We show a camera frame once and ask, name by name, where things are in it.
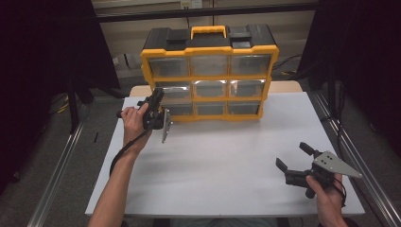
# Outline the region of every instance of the electrical outlet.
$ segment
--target electrical outlet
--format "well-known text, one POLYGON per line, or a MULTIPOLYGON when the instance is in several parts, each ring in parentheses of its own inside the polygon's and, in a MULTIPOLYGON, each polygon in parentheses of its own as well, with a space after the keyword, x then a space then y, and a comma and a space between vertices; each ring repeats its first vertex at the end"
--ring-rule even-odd
POLYGON ((181 1, 181 9, 202 9, 201 0, 184 0, 181 1))
POLYGON ((202 9, 201 0, 192 0, 192 2, 191 2, 191 8, 192 8, 192 9, 202 9))
POLYGON ((191 9, 191 0, 181 1, 181 9, 191 9))

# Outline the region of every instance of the wall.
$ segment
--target wall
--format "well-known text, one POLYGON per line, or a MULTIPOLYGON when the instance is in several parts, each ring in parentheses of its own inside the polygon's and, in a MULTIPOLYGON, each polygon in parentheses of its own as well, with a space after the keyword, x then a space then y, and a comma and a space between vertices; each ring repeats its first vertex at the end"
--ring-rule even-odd
MULTIPOLYGON (((145 12, 181 8, 180 1, 174 2, 173 0, 150 1, 153 3, 162 2, 158 4, 150 4, 149 1, 139 0, 131 2, 136 2, 136 4, 141 5, 104 7, 105 3, 108 3, 107 0, 93 0, 97 14, 145 12)), ((308 2, 317 2, 317 0, 215 0, 214 7, 228 8, 308 2)), ((203 0, 202 3, 204 8, 211 8, 213 6, 212 0, 203 0)), ((314 11, 300 11, 244 14, 239 16, 216 16, 215 25, 245 26, 247 24, 267 24, 270 27, 273 37, 280 48, 279 61, 281 61, 287 57, 303 53, 313 15, 314 11)), ((189 25, 191 26, 210 26, 212 23, 213 17, 189 18, 189 25)), ((112 55, 115 56, 125 53, 139 55, 151 28, 187 28, 187 22, 185 18, 175 18, 135 22, 103 23, 101 24, 101 27, 112 55)))

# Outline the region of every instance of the floor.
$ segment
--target floor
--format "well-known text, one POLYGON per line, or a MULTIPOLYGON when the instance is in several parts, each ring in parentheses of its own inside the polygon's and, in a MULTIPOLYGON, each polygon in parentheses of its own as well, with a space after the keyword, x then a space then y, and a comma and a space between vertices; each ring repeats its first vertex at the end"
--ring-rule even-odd
MULTIPOLYGON (((282 71, 293 70, 293 65, 285 65, 282 71)), ((275 73, 273 79, 286 79, 275 73)), ((120 80, 122 92, 129 93, 135 84, 144 83, 143 79, 123 78, 120 80)), ((303 89, 308 91, 307 80, 300 81, 303 89)), ((85 121, 81 136, 75 146, 72 158, 64 172, 59 190, 52 206, 48 210, 44 226, 85 226, 89 218, 83 214, 96 181, 98 170, 101 167, 115 127, 115 110, 122 106, 121 99, 115 99, 101 91, 94 90, 96 101, 91 106, 89 116, 85 121)), ((63 99, 53 105, 57 110, 63 99)), ((345 98, 342 114, 342 126, 351 137, 364 161, 373 175, 390 197, 397 210, 401 210, 401 159, 398 157, 381 134, 373 131, 369 119, 353 102, 352 98, 345 98)), ((10 183, 0 196, 0 226, 27 226, 33 212, 45 191, 46 185, 61 157, 66 141, 69 138, 70 120, 68 109, 61 113, 53 113, 48 120, 35 150, 28 158, 28 163, 21 169, 21 180, 10 183)), ((337 144, 336 136, 323 121, 323 127, 332 139, 334 147, 337 144)), ((356 181, 359 199, 366 211, 366 215, 352 217, 359 226, 390 226, 381 215, 362 181, 356 181)), ((127 218, 128 224, 148 227, 152 225, 151 218, 127 218)), ((290 218, 290 225, 317 226, 317 217, 290 218)))

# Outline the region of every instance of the white paper sheet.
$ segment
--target white paper sheet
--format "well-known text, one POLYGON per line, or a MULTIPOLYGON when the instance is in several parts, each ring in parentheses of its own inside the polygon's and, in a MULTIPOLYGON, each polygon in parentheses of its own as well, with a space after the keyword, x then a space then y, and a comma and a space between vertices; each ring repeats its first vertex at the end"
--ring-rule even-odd
MULTIPOLYGON (((126 98, 124 107, 143 97, 126 98)), ((120 119, 85 214, 91 215, 122 147, 120 119)), ((261 120, 175 122, 166 143, 153 131, 131 175, 126 215, 166 218, 289 217, 316 214, 316 199, 287 185, 276 157, 289 169, 311 168, 306 142, 320 151, 333 147, 306 93, 269 94, 261 120)), ((350 184, 343 214, 364 210, 350 184)))

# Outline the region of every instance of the metal rail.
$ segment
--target metal rail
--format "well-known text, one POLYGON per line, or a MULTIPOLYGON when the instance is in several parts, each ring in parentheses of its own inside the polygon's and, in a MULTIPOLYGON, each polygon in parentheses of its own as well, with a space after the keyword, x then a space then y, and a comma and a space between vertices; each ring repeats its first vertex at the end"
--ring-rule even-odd
MULTIPOLYGON (((322 94, 314 94, 314 97, 319 103, 319 106, 321 107, 325 116, 329 116, 330 112, 328 110, 328 104, 324 96, 322 94)), ((339 121, 337 119, 330 119, 330 126, 332 127, 335 134, 337 134, 339 129, 339 121)), ((344 129, 342 129, 342 132, 340 134, 340 143, 344 146, 344 150, 350 157, 354 166, 360 173, 362 173, 362 180, 364 181, 366 187, 375 200, 375 203, 377 204, 378 208, 380 209, 382 215, 387 220, 389 225, 393 227, 401 226, 401 218, 398 214, 398 211, 395 209, 392 201, 390 200, 387 193, 384 191, 383 187, 379 184, 375 176, 372 174, 371 170, 363 161, 362 157, 357 151, 357 148, 352 143, 350 137, 344 129)))
POLYGON ((35 212, 29 220, 29 223, 27 225, 28 227, 41 227, 44 225, 44 221, 56 196, 62 176, 64 175, 64 171, 68 166, 68 162, 78 142, 80 133, 82 132, 83 124, 89 115, 90 107, 91 105, 81 106, 79 115, 80 121, 77 129, 73 134, 70 134, 67 144, 64 147, 64 151, 62 152, 59 162, 57 163, 57 166, 53 172, 53 175, 51 176, 50 181, 47 184, 44 194, 42 195, 41 200, 35 208, 35 212))
POLYGON ((111 22, 124 22, 124 21, 143 21, 143 20, 154 20, 154 19, 252 14, 252 13, 266 13, 266 12, 307 11, 307 10, 315 10, 318 8, 318 6, 319 3, 317 2, 317 3, 301 3, 301 4, 267 5, 267 6, 244 7, 244 8, 207 8, 207 9, 187 9, 187 10, 178 9, 178 10, 164 10, 164 11, 138 12, 138 13, 99 14, 96 17, 51 18, 49 20, 58 22, 68 22, 68 23, 74 23, 74 22, 111 23, 111 22))

